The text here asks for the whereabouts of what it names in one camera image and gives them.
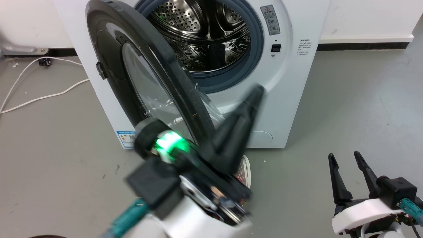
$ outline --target washing machine door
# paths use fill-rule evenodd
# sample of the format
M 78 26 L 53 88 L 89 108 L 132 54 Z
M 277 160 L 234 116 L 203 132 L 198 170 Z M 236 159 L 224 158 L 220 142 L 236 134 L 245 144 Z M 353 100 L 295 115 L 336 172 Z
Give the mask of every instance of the washing machine door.
M 154 117 L 201 144 L 223 120 L 162 35 L 122 2 L 91 0 L 87 25 L 106 79 L 133 126 Z

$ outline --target stainless steel drum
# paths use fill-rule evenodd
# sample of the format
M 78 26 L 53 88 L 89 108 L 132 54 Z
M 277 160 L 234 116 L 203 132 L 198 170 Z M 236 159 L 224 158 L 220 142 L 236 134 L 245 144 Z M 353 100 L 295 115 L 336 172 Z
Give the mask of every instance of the stainless steel drum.
M 148 16 L 184 66 L 209 73 L 235 63 L 250 45 L 241 16 L 215 0 L 170 0 Z

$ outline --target gray floor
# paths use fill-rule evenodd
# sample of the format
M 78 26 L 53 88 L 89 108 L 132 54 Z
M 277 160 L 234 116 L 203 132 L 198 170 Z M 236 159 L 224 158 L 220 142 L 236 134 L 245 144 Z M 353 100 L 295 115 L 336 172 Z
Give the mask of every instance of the gray floor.
M 406 50 L 317 52 L 287 147 L 247 151 L 251 237 L 335 237 L 330 152 L 355 198 L 368 194 L 355 150 L 423 191 L 422 23 L 414 36 Z M 29 63 L 0 64 L 1 102 Z M 6 108 L 83 79 L 61 61 L 31 67 Z M 121 148 L 90 83 L 2 115 L 0 151 L 0 237 L 97 237 L 134 198 L 123 178 L 141 159 Z

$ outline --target baseboard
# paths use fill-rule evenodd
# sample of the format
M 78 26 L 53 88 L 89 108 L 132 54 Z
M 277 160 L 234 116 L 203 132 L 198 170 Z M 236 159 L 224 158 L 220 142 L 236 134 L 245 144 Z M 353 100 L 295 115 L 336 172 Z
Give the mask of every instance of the baseboard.
M 4 55 L 6 58 L 39 58 L 43 56 L 68 57 L 78 56 L 75 48 L 49 48 L 49 51 L 43 55 Z
M 320 40 L 317 46 L 317 51 L 326 50 L 398 50 L 407 48 L 408 44 L 412 41 L 411 38 L 407 38 L 410 41 L 402 42 L 343 42 L 339 40 L 338 43 L 333 40 Z M 67 57 L 67 56 L 78 56 L 74 48 L 55 48 L 49 49 L 47 54 L 44 55 L 4 55 L 6 58 L 39 58 L 43 56 L 51 57 Z
M 412 42 L 413 34 L 405 37 L 373 37 L 373 38 L 335 38 L 335 37 L 321 37 L 319 44 L 350 44 L 350 43 L 398 43 L 398 42 Z
M 409 42 L 318 44 L 317 51 L 329 50 L 403 50 Z

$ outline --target white washing machine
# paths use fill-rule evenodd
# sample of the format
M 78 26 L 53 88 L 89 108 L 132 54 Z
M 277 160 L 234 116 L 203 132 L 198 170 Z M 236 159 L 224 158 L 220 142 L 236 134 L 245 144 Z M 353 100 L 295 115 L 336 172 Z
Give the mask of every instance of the white washing machine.
M 249 146 L 285 147 L 330 0 L 123 2 L 55 0 L 124 148 L 151 116 L 200 144 L 256 83 Z

